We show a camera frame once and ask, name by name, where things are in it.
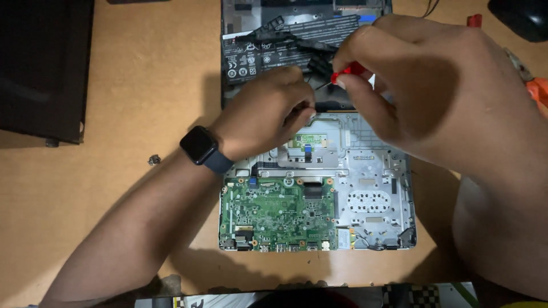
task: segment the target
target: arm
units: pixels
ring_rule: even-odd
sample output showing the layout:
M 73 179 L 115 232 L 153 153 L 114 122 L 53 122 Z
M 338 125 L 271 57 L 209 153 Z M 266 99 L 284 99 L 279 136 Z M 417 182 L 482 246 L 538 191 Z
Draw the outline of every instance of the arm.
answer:
M 453 220 L 463 261 L 548 300 L 548 121 L 504 51 L 476 28 L 388 15 L 349 36 L 333 69 L 352 61 L 380 81 L 338 79 L 377 136 L 463 175 Z
M 313 90 L 298 67 L 280 67 L 246 84 L 210 127 L 232 161 L 282 145 L 315 112 Z M 40 304 L 87 307 L 150 282 L 178 234 L 185 214 L 221 176 L 176 150 L 76 248 Z

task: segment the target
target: screwdriver handle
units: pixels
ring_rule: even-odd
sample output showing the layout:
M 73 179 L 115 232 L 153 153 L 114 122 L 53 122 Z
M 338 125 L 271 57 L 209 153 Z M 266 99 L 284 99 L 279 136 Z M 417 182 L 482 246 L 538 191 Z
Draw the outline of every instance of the screwdriver handle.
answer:
M 347 68 L 345 68 L 343 71 L 333 73 L 331 75 L 331 83 L 332 84 L 337 84 L 337 77 L 339 77 L 339 75 L 352 74 L 352 75 L 359 76 L 359 75 L 365 73 L 366 71 L 367 70 L 366 70 L 365 67 L 363 67 L 360 63 L 354 61 L 354 62 L 350 63 L 349 66 Z

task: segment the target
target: finger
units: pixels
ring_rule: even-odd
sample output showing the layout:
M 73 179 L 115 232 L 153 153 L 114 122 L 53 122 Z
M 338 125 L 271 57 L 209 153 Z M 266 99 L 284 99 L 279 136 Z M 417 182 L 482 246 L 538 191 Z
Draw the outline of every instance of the finger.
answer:
M 279 136 L 280 140 L 282 140 L 282 142 L 289 140 L 299 131 L 299 129 L 303 128 L 314 115 L 316 115 L 316 110 L 314 108 L 305 108 L 292 112 L 286 119 L 285 125 L 282 127 Z
M 452 27 L 424 18 L 396 14 L 388 14 L 378 18 L 373 26 L 403 41 L 414 44 L 421 43 L 432 36 L 440 34 L 448 27 Z
M 304 81 L 302 70 L 299 66 L 279 66 L 262 73 L 258 78 L 267 78 L 276 84 L 292 84 Z
M 288 84 L 283 87 L 283 93 L 285 95 L 283 101 L 287 102 L 287 113 L 297 106 L 314 108 L 316 104 L 314 89 L 307 82 Z
M 373 26 L 362 26 L 350 34 L 333 59 L 333 71 L 339 72 L 358 61 L 366 69 L 380 74 L 387 62 L 408 58 L 418 47 Z
M 399 137 L 395 108 L 375 93 L 369 82 L 359 76 L 340 75 L 337 84 L 341 83 L 354 107 L 373 128 L 375 134 L 384 141 L 395 142 Z

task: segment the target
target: hand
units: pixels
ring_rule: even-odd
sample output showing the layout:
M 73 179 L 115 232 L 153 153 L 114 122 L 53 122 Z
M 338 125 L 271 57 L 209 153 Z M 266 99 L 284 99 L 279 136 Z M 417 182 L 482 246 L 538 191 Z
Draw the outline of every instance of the hand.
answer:
M 314 90 L 297 66 L 277 67 L 248 82 L 209 130 L 232 161 L 286 143 L 316 114 Z
M 375 91 L 368 76 L 337 81 L 377 136 L 439 166 L 497 176 L 546 131 L 506 53 L 480 29 L 387 15 L 351 34 L 333 69 L 352 61 L 376 74 Z

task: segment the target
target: red screwdriver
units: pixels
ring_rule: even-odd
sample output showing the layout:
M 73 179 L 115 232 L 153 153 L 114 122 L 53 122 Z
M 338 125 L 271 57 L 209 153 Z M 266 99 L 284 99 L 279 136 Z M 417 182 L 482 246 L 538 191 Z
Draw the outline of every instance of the red screwdriver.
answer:
M 359 75 L 365 73 L 366 71 L 367 71 L 367 69 L 365 67 L 363 67 L 358 62 L 354 61 L 354 62 L 350 63 L 349 66 L 346 69 L 344 69 L 340 72 L 337 72 L 337 73 L 333 73 L 331 75 L 331 81 L 319 86 L 318 88 L 316 88 L 316 91 L 320 90 L 321 88 L 327 87 L 330 84 L 337 84 L 337 77 L 339 77 L 339 75 L 352 74 L 352 75 L 359 76 Z

